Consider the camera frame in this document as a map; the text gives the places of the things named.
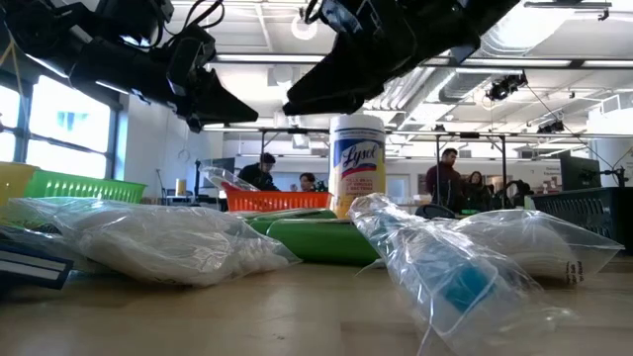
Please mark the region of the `long ceiling light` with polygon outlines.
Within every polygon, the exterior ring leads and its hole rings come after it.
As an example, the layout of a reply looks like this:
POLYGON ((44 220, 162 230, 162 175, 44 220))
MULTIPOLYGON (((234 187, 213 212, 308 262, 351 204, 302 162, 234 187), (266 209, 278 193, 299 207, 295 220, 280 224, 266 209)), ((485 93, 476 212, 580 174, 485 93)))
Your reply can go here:
POLYGON ((586 60, 582 64, 583 68, 603 69, 633 69, 633 59, 594 59, 586 60))
POLYGON ((467 58, 463 66, 481 67, 566 67, 566 59, 467 58))
POLYGON ((218 54, 217 62, 232 64, 315 64, 324 59, 319 54, 283 54, 283 53, 224 53, 218 54))

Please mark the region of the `bag of cotton balls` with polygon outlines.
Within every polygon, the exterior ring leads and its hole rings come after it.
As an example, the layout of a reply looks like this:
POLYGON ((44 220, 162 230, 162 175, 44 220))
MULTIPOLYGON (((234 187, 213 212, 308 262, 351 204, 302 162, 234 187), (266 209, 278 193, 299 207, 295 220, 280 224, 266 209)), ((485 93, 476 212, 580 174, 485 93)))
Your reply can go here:
POLYGON ((499 210, 460 220, 433 220, 503 254, 535 279, 577 285, 599 272, 624 246, 539 211, 499 210))
POLYGON ((244 220, 202 207, 13 198, 0 218, 28 229, 51 226, 69 249, 144 282, 209 287, 301 261, 244 220))

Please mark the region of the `blue toothbrush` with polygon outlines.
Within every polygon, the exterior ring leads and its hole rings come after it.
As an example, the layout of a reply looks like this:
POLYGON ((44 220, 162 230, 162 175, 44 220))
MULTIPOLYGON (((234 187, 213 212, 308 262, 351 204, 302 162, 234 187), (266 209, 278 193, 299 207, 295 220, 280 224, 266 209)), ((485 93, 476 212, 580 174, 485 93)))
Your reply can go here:
POLYGON ((214 186, 223 191, 249 191, 257 192, 258 189, 248 182, 238 178, 233 173, 214 166, 207 166, 200 169, 203 177, 209 180, 214 186))
POLYGON ((575 316, 509 257, 383 194, 355 199, 348 215, 426 327, 418 356, 542 356, 575 316))

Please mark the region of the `black frame clamp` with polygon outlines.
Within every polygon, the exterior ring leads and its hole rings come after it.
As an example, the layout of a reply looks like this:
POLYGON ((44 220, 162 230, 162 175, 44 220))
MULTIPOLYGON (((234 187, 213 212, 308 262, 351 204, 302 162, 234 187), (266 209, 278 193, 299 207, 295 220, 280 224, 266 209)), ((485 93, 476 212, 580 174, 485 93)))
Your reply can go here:
POLYGON ((418 217, 422 217, 428 220, 436 218, 451 220, 456 219, 456 214, 450 209, 435 204, 426 204, 420 206, 416 209, 414 214, 418 217))

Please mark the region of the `Lysol wipes canister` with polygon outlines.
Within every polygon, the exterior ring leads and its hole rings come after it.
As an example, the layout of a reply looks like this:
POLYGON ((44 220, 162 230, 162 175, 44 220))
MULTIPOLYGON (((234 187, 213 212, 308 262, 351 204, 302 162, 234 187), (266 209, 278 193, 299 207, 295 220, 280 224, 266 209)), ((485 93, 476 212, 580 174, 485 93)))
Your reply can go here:
POLYGON ((346 219, 353 201, 386 192, 386 131, 380 118, 341 115, 329 127, 330 209, 346 219))

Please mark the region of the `bag of black combs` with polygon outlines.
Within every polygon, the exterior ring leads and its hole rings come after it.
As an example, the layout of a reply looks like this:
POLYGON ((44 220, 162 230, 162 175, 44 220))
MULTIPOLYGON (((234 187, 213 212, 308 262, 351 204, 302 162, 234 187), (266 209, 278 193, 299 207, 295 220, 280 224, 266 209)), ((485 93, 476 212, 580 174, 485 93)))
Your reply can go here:
POLYGON ((28 228, 0 223, 0 285, 61 290, 72 272, 107 271, 66 245, 63 235, 52 224, 28 228))

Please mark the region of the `black plastic basket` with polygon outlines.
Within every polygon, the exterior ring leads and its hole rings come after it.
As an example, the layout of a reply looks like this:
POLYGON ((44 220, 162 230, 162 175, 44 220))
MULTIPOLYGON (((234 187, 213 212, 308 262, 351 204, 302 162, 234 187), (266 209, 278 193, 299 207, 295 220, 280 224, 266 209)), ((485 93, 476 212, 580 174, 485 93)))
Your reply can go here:
POLYGON ((633 255, 633 188, 592 188, 532 197, 538 211, 622 244, 633 255))

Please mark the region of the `green plastic basket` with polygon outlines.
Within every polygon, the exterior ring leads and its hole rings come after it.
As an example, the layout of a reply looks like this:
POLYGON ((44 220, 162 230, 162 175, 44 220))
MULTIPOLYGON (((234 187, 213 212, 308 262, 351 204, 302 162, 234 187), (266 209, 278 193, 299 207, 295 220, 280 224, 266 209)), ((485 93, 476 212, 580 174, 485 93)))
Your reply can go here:
POLYGON ((138 204, 144 184, 97 179, 85 176, 36 170, 28 183, 25 198, 78 197, 138 204))

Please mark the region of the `yellow plastic basket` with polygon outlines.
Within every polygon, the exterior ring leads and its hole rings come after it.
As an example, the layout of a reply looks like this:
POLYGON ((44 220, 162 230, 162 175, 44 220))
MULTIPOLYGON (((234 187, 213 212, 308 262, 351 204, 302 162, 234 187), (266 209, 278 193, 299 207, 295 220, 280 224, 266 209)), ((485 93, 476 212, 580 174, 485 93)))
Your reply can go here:
POLYGON ((33 178, 37 166, 0 162, 0 207, 6 206, 11 198, 28 197, 35 185, 33 178))

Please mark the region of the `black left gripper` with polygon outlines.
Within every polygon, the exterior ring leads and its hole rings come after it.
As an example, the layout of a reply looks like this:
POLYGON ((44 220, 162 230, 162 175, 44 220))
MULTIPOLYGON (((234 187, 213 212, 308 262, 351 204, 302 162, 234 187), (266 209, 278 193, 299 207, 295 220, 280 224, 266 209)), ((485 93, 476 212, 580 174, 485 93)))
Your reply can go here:
POLYGON ((153 61, 146 52, 112 43, 90 43, 70 69, 69 80, 75 89, 99 82, 166 106, 195 134, 206 125, 258 119, 254 109, 227 91, 214 69, 195 70, 188 97, 172 91, 166 72, 166 64, 153 61))

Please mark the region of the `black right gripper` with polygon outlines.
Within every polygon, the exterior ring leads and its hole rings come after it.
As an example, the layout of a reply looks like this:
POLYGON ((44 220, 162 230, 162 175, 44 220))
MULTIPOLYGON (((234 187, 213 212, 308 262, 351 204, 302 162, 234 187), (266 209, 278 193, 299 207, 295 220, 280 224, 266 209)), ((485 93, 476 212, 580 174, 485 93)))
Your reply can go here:
POLYGON ((404 72, 445 50, 456 62, 519 0, 371 0, 377 29, 337 34, 329 54, 288 90, 288 116, 352 114, 404 72))

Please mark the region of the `dark screen on stand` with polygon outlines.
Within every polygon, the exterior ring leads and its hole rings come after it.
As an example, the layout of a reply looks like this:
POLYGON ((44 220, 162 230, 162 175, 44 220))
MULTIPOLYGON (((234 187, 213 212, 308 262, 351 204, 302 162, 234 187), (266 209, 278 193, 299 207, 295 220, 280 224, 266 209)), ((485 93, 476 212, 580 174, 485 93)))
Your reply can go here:
POLYGON ((212 158, 212 159, 197 159, 195 161, 195 180, 194 180, 194 200, 193 202, 198 204, 219 204, 221 200, 227 198, 226 191, 218 189, 209 180, 203 177, 200 169, 207 166, 214 166, 223 168, 230 173, 233 173, 234 159, 233 158, 212 158))

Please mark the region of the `orange plastic basket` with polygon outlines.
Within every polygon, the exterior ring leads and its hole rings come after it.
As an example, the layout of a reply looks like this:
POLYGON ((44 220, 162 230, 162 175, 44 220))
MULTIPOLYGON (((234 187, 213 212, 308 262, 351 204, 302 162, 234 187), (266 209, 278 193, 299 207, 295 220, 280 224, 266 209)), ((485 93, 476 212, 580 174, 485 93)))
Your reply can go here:
POLYGON ((230 212, 276 212, 292 209, 328 208, 327 192, 281 192, 241 190, 223 183, 230 212))

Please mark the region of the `silver ventilation duct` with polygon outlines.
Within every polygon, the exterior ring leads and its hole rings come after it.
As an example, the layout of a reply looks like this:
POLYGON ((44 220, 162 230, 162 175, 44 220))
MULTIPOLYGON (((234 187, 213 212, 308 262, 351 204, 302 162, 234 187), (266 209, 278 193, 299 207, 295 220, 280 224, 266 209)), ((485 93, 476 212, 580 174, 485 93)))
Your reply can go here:
MULTIPOLYGON (((575 13, 573 9, 528 8, 524 6, 528 1, 545 0, 520 0, 482 36, 481 47, 474 53, 475 57, 525 56, 551 37, 575 13)), ((491 78, 499 76, 499 71, 446 69, 442 74, 445 82, 439 90, 438 100, 456 103, 491 78)))

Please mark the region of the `black computer monitor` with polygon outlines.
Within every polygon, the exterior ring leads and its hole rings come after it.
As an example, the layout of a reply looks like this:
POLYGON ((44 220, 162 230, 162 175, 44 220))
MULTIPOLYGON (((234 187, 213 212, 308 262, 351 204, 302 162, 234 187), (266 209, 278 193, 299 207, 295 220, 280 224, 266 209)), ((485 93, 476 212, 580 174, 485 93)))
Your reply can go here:
POLYGON ((600 188, 600 167, 597 160, 574 156, 560 158, 562 189, 575 191, 600 188))

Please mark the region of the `window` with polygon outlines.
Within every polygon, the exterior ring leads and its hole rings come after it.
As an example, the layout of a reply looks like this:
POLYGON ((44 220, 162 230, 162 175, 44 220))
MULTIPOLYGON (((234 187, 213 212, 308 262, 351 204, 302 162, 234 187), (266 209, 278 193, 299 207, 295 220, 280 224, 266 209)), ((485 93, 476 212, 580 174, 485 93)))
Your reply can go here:
POLYGON ((0 162, 109 177, 116 112, 44 75, 23 88, 0 77, 0 162))

